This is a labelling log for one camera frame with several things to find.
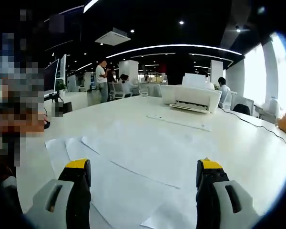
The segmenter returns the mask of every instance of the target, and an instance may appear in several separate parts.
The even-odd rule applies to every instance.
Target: window
[[[278,102],[286,110],[286,49],[277,33],[271,35],[278,73]]]
[[[257,104],[266,99],[266,66],[261,44],[245,55],[244,97]]]

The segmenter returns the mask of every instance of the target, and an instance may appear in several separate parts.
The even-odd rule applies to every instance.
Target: ceiling
[[[45,0],[36,3],[39,9],[34,15],[36,21],[44,21],[51,15],[74,7],[86,5],[89,1],[62,2]],[[39,62],[47,66],[56,57],[68,54],[67,71],[89,71],[95,69],[97,61],[116,53],[164,44],[198,44],[229,49],[245,54],[267,36],[272,28],[264,26],[261,31],[260,4],[247,0],[189,1],[178,0],[99,0],[86,13],[83,7],[64,13],[64,31],[49,32],[49,21],[39,23],[38,45],[46,50]],[[113,27],[128,33],[130,41],[116,45],[100,45],[94,41],[111,31]],[[163,47],[140,50],[108,59],[117,68],[123,59],[132,59],[142,64],[166,63],[166,53],[188,52],[193,64],[210,67],[211,60],[223,61],[224,68],[243,59],[243,55],[198,47]],[[147,69],[157,71],[158,66]]]

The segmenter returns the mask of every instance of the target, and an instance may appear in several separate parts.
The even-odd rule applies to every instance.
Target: printer
[[[160,88],[164,104],[201,113],[215,113],[222,93],[183,85],[161,85]]]

